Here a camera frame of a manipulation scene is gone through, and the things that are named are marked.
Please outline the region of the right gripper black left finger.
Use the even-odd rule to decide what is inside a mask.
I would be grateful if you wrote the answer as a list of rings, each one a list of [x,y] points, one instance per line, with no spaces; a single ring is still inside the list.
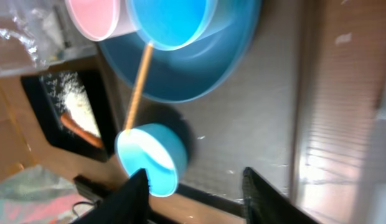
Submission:
[[[103,197],[94,209],[78,218],[77,224],[147,223],[149,216],[149,184],[145,169],[133,174],[118,190],[110,192],[82,175],[73,179],[80,195]]]

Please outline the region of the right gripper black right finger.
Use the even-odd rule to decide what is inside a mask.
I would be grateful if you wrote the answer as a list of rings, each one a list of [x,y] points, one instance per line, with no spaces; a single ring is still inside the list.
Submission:
[[[317,224],[251,167],[243,171],[243,214],[249,224]]]

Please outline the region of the orange carrot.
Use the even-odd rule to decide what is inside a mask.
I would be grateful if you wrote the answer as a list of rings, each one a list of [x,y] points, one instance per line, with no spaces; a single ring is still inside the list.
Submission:
[[[95,146],[99,149],[103,148],[103,142],[100,138],[94,136],[92,133],[89,133],[82,129],[71,117],[68,113],[63,113],[60,116],[60,120],[62,124],[69,129],[71,132],[75,133],[76,135],[80,136],[82,139],[84,139],[86,142],[91,144],[92,146]]]

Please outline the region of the wooden chopstick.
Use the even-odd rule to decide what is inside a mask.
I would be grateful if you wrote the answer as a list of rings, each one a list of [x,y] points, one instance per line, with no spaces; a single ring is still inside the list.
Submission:
[[[146,77],[149,71],[152,54],[153,43],[149,42],[148,44],[146,44],[143,50],[142,58],[140,61],[138,73],[136,76],[133,92],[129,103],[128,114],[125,120],[125,131],[127,134],[129,134],[130,130],[133,128],[134,125],[136,113],[139,108],[139,102],[141,100],[144,84],[146,82]]]

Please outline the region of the pile of white rice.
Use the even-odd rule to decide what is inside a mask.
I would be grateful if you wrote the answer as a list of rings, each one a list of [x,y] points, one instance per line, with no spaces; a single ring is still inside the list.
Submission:
[[[40,82],[58,117],[68,113],[82,129],[101,137],[86,89],[77,72],[47,73],[40,77]]]

